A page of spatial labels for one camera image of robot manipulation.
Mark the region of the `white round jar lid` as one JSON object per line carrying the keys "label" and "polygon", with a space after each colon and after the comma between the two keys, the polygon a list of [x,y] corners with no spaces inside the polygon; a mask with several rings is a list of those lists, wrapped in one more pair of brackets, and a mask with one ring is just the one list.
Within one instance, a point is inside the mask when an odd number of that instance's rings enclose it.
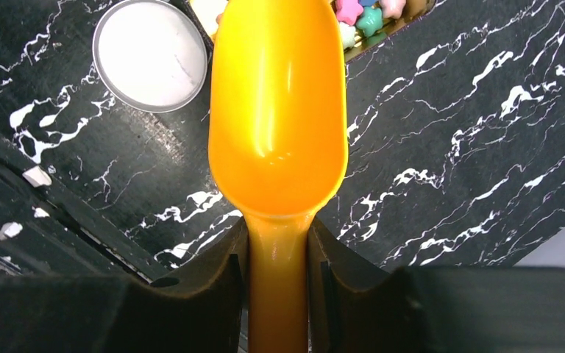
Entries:
{"label": "white round jar lid", "polygon": [[92,39],[100,80],[120,101],[149,113],[178,110],[201,91],[208,55],[195,23],[167,1],[121,1]]}

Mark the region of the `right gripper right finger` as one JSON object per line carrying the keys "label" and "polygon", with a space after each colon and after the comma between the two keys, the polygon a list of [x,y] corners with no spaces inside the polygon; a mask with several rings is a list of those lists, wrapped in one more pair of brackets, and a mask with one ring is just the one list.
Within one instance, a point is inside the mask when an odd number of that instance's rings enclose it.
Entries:
{"label": "right gripper right finger", "polygon": [[308,278],[314,352],[565,352],[565,268],[387,272],[316,220]]}

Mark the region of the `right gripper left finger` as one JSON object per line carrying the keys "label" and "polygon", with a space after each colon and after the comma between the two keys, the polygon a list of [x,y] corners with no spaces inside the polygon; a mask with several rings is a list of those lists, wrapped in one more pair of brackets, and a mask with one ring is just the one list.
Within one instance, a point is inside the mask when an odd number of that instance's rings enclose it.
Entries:
{"label": "right gripper left finger", "polygon": [[0,352],[236,352],[247,269],[236,224],[146,285],[129,276],[0,276]]}

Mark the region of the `yellow plastic scoop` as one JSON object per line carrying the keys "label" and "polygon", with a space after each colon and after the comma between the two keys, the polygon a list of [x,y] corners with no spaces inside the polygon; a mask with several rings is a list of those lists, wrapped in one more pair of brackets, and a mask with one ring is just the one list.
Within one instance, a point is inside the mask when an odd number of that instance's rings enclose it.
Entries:
{"label": "yellow plastic scoop", "polygon": [[330,3],[231,1],[214,42],[208,159],[248,228],[251,352],[308,349],[308,229],[344,178],[346,129]]}

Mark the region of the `square tin of colourful candies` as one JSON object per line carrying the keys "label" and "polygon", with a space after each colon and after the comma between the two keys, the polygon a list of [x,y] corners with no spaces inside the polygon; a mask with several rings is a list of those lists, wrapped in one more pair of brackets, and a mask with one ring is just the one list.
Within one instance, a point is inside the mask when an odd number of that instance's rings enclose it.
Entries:
{"label": "square tin of colourful candies", "polygon": [[347,62],[431,11],[436,1],[329,1]]}

